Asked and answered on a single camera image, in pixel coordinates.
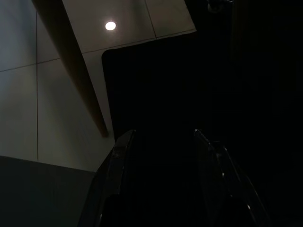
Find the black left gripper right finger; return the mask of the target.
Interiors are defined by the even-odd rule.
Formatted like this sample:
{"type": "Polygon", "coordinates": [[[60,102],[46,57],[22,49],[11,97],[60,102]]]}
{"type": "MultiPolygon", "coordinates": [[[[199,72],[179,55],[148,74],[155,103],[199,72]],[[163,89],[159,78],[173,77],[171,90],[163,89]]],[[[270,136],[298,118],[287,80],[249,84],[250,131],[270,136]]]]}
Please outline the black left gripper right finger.
{"type": "Polygon", "coordinates": [[[194,131],[207,217],[211,227],[269,227],[271,221],[253,184],[226,147],[194,131]]]}

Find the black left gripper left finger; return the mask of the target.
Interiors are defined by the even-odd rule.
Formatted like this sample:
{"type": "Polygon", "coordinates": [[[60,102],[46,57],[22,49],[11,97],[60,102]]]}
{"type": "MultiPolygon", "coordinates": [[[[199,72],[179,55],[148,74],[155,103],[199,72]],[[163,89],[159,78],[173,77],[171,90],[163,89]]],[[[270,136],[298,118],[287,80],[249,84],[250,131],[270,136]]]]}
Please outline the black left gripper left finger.
{"type": "Polygon", "coordinates": [[[78,221],[79,227],[99,227],[107,198],[120,193],[135,133],[135,130],[129,130],[120,136],[95,173],[78,221]]]}

